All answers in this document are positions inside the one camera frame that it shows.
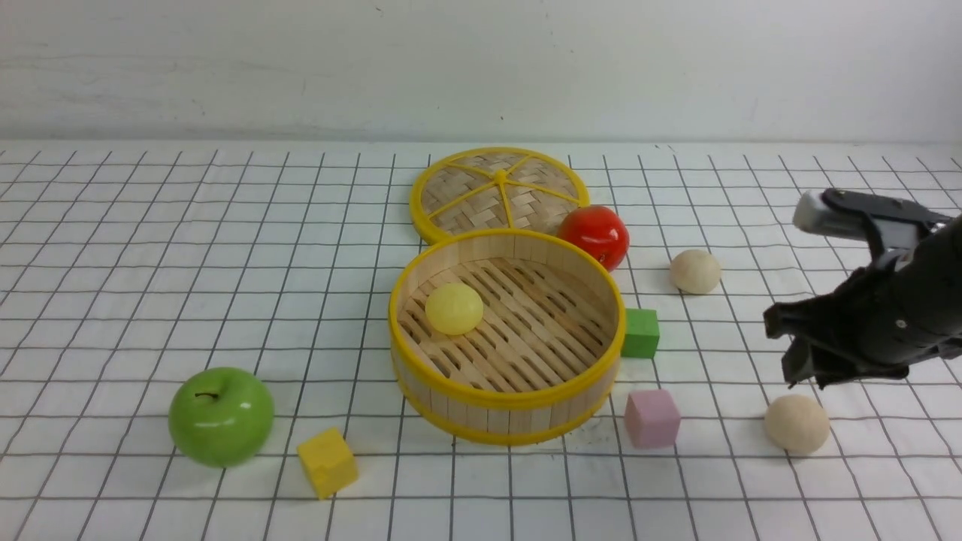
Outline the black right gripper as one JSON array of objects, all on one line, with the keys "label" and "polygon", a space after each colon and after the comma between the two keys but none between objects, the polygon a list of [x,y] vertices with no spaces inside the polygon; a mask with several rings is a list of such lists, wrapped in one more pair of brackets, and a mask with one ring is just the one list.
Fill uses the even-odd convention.
[{"label": "black right gripper", "polygon": [[918,362],[959,356],[960,219],[872,259],[829,294],[776,302],[764,325],[767,338],[791,338],[781,356],[789,387],[903,380]]}]

